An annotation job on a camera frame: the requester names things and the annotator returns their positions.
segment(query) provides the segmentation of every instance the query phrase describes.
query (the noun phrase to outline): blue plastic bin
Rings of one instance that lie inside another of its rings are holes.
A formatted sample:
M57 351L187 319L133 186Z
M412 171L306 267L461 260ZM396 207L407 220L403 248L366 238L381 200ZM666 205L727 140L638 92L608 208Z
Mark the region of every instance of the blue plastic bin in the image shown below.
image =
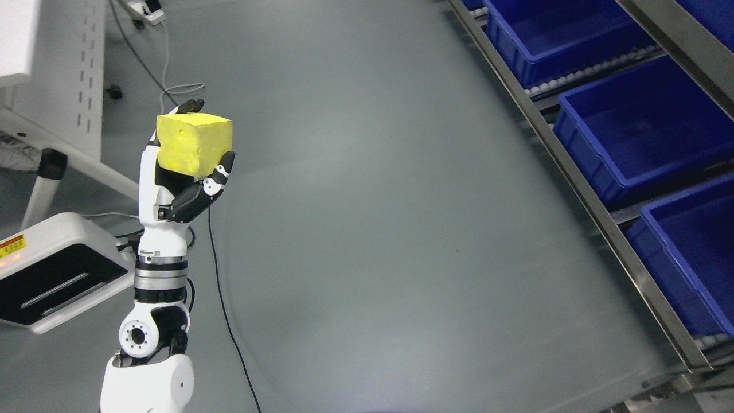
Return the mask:
M653 44L614 0L484 0L487 36L525 88Z
M677 0L729 50L734 51L734 1Z
M484 7L484 3L482 0L462 0L464 2L464 5L469 10L475 10L479 9L480 7Z
M734 174L642 209L627 238L693 335L734 335Z
M734 158L734 122L670 58L559 96L555 133L610 209Z

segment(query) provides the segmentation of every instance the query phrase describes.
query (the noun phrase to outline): black cable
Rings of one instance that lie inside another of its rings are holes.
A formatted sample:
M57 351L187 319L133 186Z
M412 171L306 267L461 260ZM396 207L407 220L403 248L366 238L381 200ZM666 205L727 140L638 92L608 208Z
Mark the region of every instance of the black cable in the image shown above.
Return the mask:
M150 76L150 78L156 83L156 85L158 85L158 87L161 88L161 90L163 91L163 93L165 93L166 96L168 96L168 99L170 99L171 102L173 102L173 104L175 106L178 106L178 102L173 98L173 96L170 95L170 93L168 93L168 91L165 89L165 87L163 87L163 85L161 85L161 82L159 82L158 79L156 79L156 77L153 75L153 72L151 72L150 69L148 68L148 66L145 64L145 62L142 61L142 58L140 57L140 55L135 50L135 48L133 47L132 43L130 43L130 40L128 40L127 35L125 35L125 31L123 30L122 24L120 24L120 19L117 17L117 9L115 9L115 4L112 2L112 0L108 0L108 1L109 1L109 7L112 9L112 15L115 17L115 23L117 23L117 28L120 30L120 34L123 36L123 39L125 40L125 43L128 44L128 47L130 48L130 51L133 52L133 54L135 55L135 58L142 65L142 68L144 68L145 71L148 72L148 76Z
M194 243L196 242L196 233L194 232L194 229L190 226L186 227L186 229L188 229L189 232L191 232L191 242L188 245L186 245L186 248L191 248L194 246Z
M191 314L191 310L194 309L194 299L196 298L196 288L194 288L194 282L191 281L191 279L186 279L186 281L189 282L189 287L191 287L191 302L189 303L189 314Z
M225 316L225 323L227 324L227 331L229 331L230 338L232 339L232 344L234 344L234 348L237 349L237 355L239 356L240 363L242 363L242 370L244 370L244 376L247 378L247 384L250 386L250 392L252 393L252 398L255 399L255 405L258 407L258 413L262 413L262 410L260 409L260 402L258 401L258 396L255 394L255 389L252 387L252 381L250 380L250 374L247 372L247 366L244 364L244 357L242 357L242 351L240 351L239 345L237 344L237 340L234 338L234 333L232 332L232 326L230 326L229 317L227 316L227 309L225 308L225 299L224 299L224 296L222 296L222 285L219 283L219 262L217 260L217 250L214 247L214 236L211 233L211 206L209 206L208 208L207 223L209 226L209 241L211 242L211 253L214 255L214 273L217 276L217 292L219 293L219 302L222 304L222 314Z

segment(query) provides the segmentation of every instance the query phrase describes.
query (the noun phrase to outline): metal shelf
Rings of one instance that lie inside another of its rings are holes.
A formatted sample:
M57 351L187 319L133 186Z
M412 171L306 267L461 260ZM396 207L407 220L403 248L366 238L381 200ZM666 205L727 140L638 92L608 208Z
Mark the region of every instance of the metal shelf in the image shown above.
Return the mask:
M675 0L617 0L734 120L734 54Z
M668 0L655 0L655 2L657 1L661 3L668 2ZM632 249L632 246L627 241L619 226L614 222L609 211L599 200L584 175L566 152L558 137L553 133L552 128L549 127L541 115L537 106L526 94L525 89L520 86L515 75L510 71L509 66L504 62L497 49L495 49L489 38L482 31L482 28L475 22L474 17L468 12L461 0L448 0L448 2L454 9L454 13L458 17L459 22L471 36L484 59L497 74L502 85L543 142L543 145L548 150L548 153L559 167L559 170L571 188L573 188L578 199L584 205L589 216L608 243L609 248L619 260L619 264L629 275L642 300L646 303L653 317L657 320L659 326L667 336L680 360L691 372L703 373L715 369L718 364L717 362L726 359L726 356L717 355L715 357L707 357L698 348L694 338L689 334L683 322L675 314L670 303L660 291L658 285L653 281L652 276L650 276L650 273Z

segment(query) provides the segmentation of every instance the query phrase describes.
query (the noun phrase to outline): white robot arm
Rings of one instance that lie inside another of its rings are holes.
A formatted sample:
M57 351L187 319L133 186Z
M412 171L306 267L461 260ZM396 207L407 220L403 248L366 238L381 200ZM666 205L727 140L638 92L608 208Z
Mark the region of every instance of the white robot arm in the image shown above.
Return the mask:
M202 100L189 100L171 113L199 112L202 106ZM194 390L185 355L186 229L221 196L235 154L224 154L211 175L197 180L161 168L160 145L154 132L140 161L144 231L137 246L134 308L120 326L120 350L105 369L101 413L181 413ZM164 348L167 358L153 363Z

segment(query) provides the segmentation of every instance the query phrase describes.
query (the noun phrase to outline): yellow foam cube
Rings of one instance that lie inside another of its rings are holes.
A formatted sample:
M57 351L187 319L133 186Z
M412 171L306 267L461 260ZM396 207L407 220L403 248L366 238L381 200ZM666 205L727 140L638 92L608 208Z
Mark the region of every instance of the yellow foam cube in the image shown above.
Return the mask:
M222 155L232 150L232 121L208 113L158 115L162 168L190 176L207 176Z

